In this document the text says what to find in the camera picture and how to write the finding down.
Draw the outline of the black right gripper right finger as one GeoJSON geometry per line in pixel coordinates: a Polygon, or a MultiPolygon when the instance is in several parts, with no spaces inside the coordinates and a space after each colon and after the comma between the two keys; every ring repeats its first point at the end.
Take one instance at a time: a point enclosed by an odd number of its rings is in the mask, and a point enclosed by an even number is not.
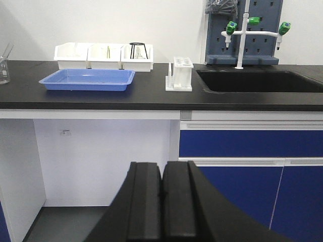
{"type": "Polygon", "coordinates": [[[163,173],[165,241],[290,241],[230,202],[192,161],[163,173]]]}

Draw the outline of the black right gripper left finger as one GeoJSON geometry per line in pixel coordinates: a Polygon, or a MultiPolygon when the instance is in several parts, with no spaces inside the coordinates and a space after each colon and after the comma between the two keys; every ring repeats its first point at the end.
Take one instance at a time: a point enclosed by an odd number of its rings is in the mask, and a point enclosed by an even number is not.
{"type": "Polygon", "coordinates": [[[161,241],[160,185],[156,163],[131,162],[121,188],[85,241],[161,241]]]}

